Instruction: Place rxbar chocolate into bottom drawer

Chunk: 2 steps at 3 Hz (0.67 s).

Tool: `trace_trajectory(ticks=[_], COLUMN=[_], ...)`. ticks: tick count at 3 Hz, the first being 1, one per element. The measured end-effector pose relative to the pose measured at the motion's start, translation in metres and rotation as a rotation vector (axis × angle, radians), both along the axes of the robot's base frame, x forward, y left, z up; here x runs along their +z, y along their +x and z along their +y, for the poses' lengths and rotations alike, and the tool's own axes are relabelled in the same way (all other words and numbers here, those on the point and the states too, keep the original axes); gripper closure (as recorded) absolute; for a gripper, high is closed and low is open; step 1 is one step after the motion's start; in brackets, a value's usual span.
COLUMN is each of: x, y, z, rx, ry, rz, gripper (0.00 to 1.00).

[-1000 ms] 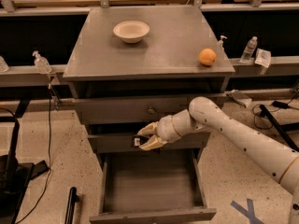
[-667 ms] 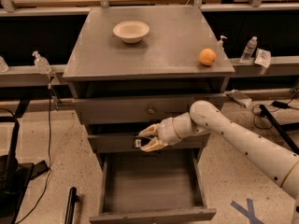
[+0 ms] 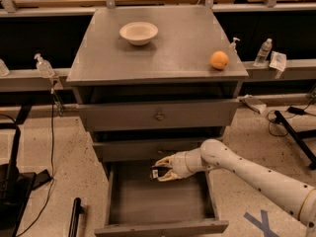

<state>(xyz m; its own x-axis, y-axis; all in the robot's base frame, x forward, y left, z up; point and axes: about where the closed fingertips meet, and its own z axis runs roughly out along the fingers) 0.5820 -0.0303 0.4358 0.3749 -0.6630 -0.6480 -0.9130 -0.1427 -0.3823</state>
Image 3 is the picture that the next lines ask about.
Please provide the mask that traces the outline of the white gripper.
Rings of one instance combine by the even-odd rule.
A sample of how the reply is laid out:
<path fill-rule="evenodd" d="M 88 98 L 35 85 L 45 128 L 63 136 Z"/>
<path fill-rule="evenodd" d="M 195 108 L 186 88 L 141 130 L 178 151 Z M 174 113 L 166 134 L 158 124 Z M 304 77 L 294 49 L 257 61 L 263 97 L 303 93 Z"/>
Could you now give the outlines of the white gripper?
<path fill-rule="evenodd" d="M 188 178 L 193 174 L 187 164 L 186 152 L 178 152 L 158 160 L 155 167 L 172 168 L 165 175 L 158 178 L 159 182 L 170 182 Z"/>

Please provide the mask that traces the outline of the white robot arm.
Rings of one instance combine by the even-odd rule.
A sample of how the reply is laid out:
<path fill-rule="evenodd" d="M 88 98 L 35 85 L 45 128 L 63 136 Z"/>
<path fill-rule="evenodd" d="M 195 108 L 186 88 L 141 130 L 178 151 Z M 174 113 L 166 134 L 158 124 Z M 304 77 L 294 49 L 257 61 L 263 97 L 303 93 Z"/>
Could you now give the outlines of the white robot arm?
<path fill-rule="evenodd" d="M 208 139 L 197 149 L 166 156 L 152 168 L 167 170 L 156 176 L 159 182 L 186 179 L 216 168 L 230 171 L 305 225 L 305 237 L 316 237 L 316 188 L 249 161 L 219 140 Z"/>

